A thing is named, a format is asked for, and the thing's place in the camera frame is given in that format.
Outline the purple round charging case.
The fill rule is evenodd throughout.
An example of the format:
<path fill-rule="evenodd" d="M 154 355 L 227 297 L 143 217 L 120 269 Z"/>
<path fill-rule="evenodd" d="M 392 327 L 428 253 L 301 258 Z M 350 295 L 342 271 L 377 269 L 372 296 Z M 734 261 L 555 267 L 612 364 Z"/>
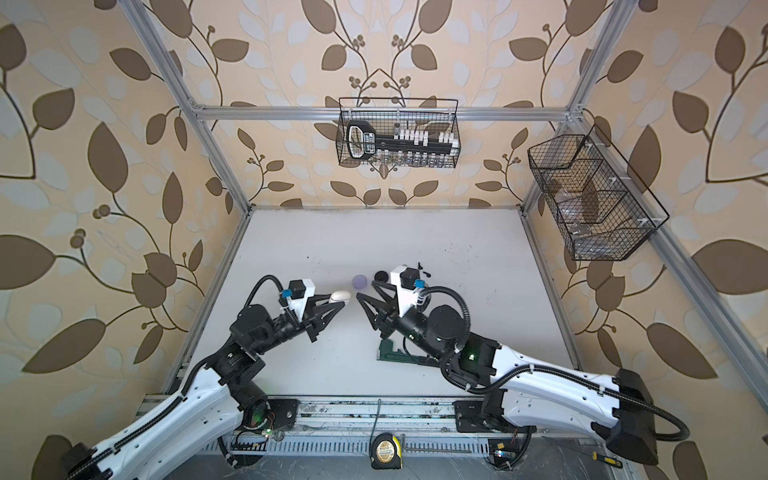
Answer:
<path fill-rule="evenodd" d="M 368 286 L 368 284 L 369 284 L 368 279 L 364 275 L 355 275 L 352 279 L 352 286 L 356 290 L 365 289 Z"/>

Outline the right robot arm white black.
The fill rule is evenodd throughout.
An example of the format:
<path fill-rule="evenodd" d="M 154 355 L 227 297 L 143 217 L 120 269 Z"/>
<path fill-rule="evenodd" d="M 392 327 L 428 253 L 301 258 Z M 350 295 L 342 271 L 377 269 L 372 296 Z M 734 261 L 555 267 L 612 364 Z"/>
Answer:
<path fill-rule="evenodd" d="M 466 301 L 445 286 L 416 280 L 411 289 L 382 283 L 374 288 L 375 296 L 356 296 L 372 328 L 382 338 L 400 333 L 436 360 L 449 384 L 491 403 L 486 422 L 493 430 L 570 430 L 650 466 L 659 462 L 659 443 L 690 437 L 685 422 L 658 407 L 632 370 L 606 375 L 567 369 L 475 334 Z"/>

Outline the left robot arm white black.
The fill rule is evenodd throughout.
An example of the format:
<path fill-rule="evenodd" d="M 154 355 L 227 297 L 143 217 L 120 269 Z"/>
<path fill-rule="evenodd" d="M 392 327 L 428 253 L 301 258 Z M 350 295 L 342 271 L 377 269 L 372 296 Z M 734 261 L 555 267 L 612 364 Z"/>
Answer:
<path fill-rule="evenodd" d="M 247 297 L 225 343 L 189 368 L 176 392 L 122 432 L 66 452 L 65 478 L 163 479 L 246 416 L 267 411 L 267 394 L 253 381 L 265 366 L 263 355 L 297 336 L 316 341 L 351 298 L 347 291 L 318 294 L 309 279 L 282 285 L 273 275 L 259 279 L 252 294 L 267 282 L 277 290 L 278 316 Z"/>

